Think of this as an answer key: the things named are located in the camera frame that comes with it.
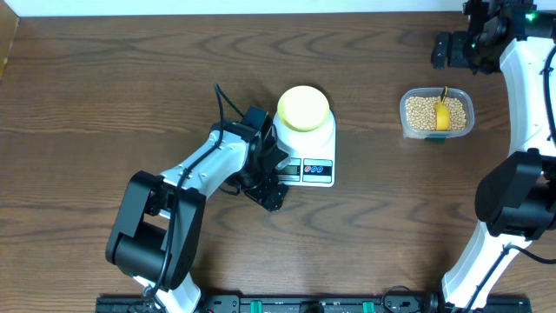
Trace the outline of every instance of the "white wall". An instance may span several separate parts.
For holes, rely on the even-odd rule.
[[[465,0],[4,0],[20,17],[460,11]],[[556,10],[555,0],[537,0]]]

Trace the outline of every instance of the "kitchen scale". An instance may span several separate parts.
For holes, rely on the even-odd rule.
[[[278,147],[289,154],[275,168],[280,181],[293,186],[332,186],[336,121],[326,97],[313,87],[294,87],[280,98],[273,123]]]

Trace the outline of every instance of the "brown wood surface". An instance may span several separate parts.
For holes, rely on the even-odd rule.
[[[207,204],[193,269],[245,294],[369,294],[434,287],[476,224],[478,181],[509,145],[502,75],[433,70],[434,34],[459,13],[24,18],[0,87],[0,311],[92,311],[139,286],[104,259],[128,180],[181,162],[218,118],[213,83],[242,110],[287,88],[328,93],[336,185],[292,188],[269,214],[244,196]],[[399,103],[448,85],[476,125],[404,139]],[[235,117],[227,110],[229,117]],[[530,250],[556,255],[552,234]],[[553,312],[556,271],[518,256],[494,288]]]

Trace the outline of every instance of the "clear plastic container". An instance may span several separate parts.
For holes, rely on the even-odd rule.
[[[463,110],[466,112],[467,126],[464,130],[447,130],[447,131],[430,131],[416,130],[409,125],[406,113],[406,100],[409,97],[440,97],[444,88],[418,88],[408,91],[400,101],[401,127],[403,128],[403,136],[406,138],[453,138],[466,135],[475,125],[475,113],[473,112],[473,103],[469,95],[462,90],[448,88],[447,97],[456,98],[463,103]]]

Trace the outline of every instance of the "wooden tabletop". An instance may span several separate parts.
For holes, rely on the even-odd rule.
[[[0,310],[89,312],[140,287],[104,258],[126,184],[181,162],[218,120],[213,83],[275,112],[325,90],[338,124],[333,188],[292,188],[270,214],[217,192],[192,269],[244,294],[431,290],[470,239],[479,180],[506,157],[503,76],[433,70],[459,13],[24,18],[0,87]],[[473,99],[465,137],[404,139],[400,99],[450,86]],[[236,118],[227,108],[228,117]],[[556,255],[545,234],[530,251]],[[554,268],[517,256],[496,294],[552,312]]]

